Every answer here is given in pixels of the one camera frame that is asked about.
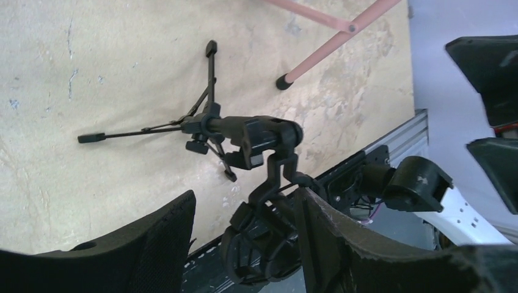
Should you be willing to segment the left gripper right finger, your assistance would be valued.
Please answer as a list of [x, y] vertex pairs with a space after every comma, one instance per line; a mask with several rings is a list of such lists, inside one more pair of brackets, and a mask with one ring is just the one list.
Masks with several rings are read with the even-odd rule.
[[516, 292], [515, 245], [424, 250], [378, 234], [311, 190], [294, 193], [307, 292]]

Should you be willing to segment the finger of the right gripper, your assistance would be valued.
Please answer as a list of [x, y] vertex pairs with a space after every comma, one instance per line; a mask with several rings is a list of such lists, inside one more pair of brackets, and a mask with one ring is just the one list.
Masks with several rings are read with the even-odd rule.
[[488, 124], [517, 123], [517, 35], [459, 37], [445, 50], [480, 94]]
[[517, 214], [517, 139], [488, 137], [467, 149], [491, 181], [508, 211]]

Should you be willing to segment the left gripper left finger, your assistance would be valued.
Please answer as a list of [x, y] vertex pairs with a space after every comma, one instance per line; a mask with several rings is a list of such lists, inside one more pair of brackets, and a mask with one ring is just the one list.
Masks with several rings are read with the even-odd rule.
[[188, 190], [155, 212], [69, 251], [1, 251], [1, 292], [180, 292], [196, 198]]

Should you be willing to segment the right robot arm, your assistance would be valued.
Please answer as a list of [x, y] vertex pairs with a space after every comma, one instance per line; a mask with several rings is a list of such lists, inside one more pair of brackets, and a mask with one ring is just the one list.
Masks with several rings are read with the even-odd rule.
[[[503, 134], [517, 125], [517, 36], [459, 37], [445, 50], [480, 95], [487, 121], [497, 134], [476, 139], [467, 149], [507, 210], [517, 214], [517, 139]], [[511, 244], [468, 204], [452, 177], [424, 157], [408, 156], [397, 167], [365, 164], [359, 192], [421, 218], [437, 231], [441, 248]]]

